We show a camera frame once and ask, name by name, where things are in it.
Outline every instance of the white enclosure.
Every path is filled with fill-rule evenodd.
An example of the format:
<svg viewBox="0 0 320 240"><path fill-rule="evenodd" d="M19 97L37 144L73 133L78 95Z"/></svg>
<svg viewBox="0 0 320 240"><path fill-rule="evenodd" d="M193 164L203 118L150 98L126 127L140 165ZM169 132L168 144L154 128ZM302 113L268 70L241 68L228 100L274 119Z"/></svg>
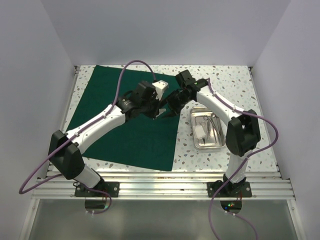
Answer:
<svg viewBox="0 0 320 240"><path fill-rule="evenodd" d="M42 0L75 65L249 65L289 0Z"/></svg>
<svg viewBox="0 0 320 240"><path fill-rule="evenodd" d="M74 66L133 59L253 66L282 177L320 239L318 0L41 1L0 3L0 239L19 238L31 195L18 189L60 127Z"/></svg>

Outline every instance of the glass panel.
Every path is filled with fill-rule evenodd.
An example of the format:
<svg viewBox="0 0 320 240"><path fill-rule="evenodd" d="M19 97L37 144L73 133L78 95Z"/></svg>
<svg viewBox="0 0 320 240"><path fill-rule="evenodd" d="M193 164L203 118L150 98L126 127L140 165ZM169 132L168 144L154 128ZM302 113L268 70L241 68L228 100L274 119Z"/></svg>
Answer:
<svg viewBox="0 0 320 240"><path fill-rule="evenodd" d="M242 201L240 215L250 220L263 240L296 240L286 200ZM84 200L41 200L31 240L208 240L215 239L208 221L209 201L118 200L100 215L85 214ZM251 240L251 227L212 209L214 227L223 240Z"/></svg>

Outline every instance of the stainless steel tray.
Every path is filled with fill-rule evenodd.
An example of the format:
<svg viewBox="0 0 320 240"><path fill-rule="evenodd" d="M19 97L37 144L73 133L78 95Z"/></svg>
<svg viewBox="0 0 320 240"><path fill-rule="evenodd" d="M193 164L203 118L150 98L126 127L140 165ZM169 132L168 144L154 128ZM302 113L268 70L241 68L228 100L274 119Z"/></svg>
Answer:
<svg viewBox="0 0 320 240"><path fill-rule="evenodd" d="M220 118L207 107L193 107L190 110L193 141L197 149L219 149L225 145L225 136ZM204 139L197 139L195 126L202 125L206 134Z"/></svg>

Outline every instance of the green mat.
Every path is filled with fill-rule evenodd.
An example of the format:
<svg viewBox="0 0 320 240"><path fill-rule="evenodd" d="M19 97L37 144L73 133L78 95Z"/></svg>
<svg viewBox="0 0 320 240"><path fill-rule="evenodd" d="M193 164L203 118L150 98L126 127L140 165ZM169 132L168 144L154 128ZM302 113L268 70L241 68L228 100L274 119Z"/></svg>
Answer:
<svg viewBox="0 0 320 240"><path fill-rule="evenodd" d="M85 123L114 100L120 72L120 68L103 66L94 68L67 130ZM174 76L157 73L155 76L158 80L169 83L169 89L166 90L164 97L179 88ZM152 82L151 73L126 70L119 95L134 90L142 80ZM178 122L178 116L153 120L141 114L101 137L83 156L135 167L171 171Z"/></svg>

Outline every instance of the speckled countertop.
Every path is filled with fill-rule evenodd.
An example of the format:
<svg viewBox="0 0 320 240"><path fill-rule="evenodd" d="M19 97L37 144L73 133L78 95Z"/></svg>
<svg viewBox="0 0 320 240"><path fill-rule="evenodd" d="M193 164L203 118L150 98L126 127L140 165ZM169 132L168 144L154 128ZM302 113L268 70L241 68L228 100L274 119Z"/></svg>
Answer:
<svg viewBox="0 0 320 240"><path fill-rule="evenodd" d="M122 68L121 65L108 65L108 67ZM78 74L74 91L71 97L70 106L66 115L63 131L66 130L70 120L77 108L77 105L86 89L88 81L93 73L94 65L82 65ZM195 79L210 78L212 86L232 103L244 109L253 109L257 114L261 114L257 96L253 87L251 76L247 66L212 66L212 65L151 65L155 73L177 75L179 72L188 69ZM128 69L138 71L148 71L144 65L132 65ZM175 154L173 158L172 171L179 172L225 172L227 170L230 152L227 147L203 152L194 146L191 135L190 109L201 107L202 105L194 101L189 102L181 111L177 140L175 144ZM227 127L222 124L224 134ZM266 127L259 121L261 131L261 141L257 147L261 148L269 143ZM84 158L85 163L99 172L107 171L130 171L130 172L152 172L154 170L123 165L114 162ZM276 158L271 149L258 153L249 159L248 172L277 172Z"/></svg>

